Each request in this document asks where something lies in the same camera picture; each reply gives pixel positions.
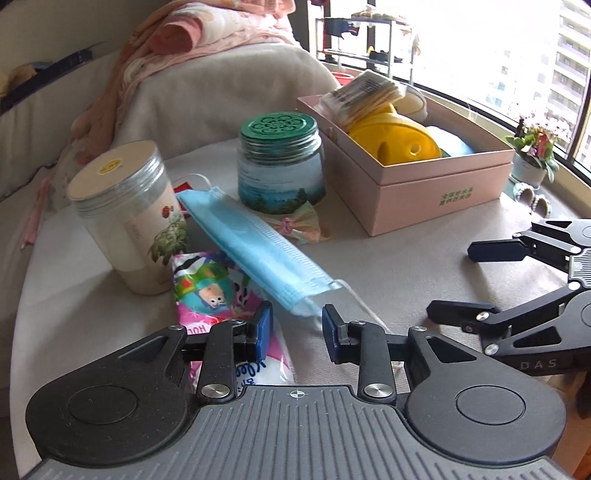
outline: yellow plastic object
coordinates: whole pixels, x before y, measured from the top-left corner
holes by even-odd
[[[379,113],[397,113],[394,105],[388,103],[380,108],[378,108],[375,112],[371,112],[370,115],[377,115]]]
[[[441,157],[425,127],[395,113],[359,120],[351,126],[349,136],[384,166]]]

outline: pink box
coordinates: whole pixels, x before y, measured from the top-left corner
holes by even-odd
[[[505,187],[513,149],[434,100],[427,99],[426,125],[457,135],[477,153],[384,167],[313,109],[319,100],[298,98],[298,110],[316,118],[326,179],[371,236],[490,202]]]

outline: green jar lid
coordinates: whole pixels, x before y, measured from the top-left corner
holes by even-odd
[[[298,112],[277,112],[257,116],[240,128],[243,138],[255,141],[294,140],[318,129],[316,120]]]

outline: colorful snack bag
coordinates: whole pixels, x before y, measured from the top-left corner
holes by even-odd
[[[174,297],[178,323],[189,335],[207,333],[224,320],[252,318],[264,298],[262,290],[222,251],[175,255]],[[238,394],[246,385],[290,385],[294,378],[278,322],[262,362],[236,366]],[[191,362],[191,380],[197,385],[201,362]]]

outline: slipper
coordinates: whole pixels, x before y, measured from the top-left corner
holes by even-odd
[[[537,213],[542,218],[550,218],[552,207],[544,195],[536,195],[531,204],[531,211]]]
[[[534,203],[534,200],[536,198],[534,188],[531,185],[528,185],[524,182],[515,184],[515,186],[513,187],[513,197],[515,197],[516,202],[523,203],[528,207],[532,207],[532,204]]]

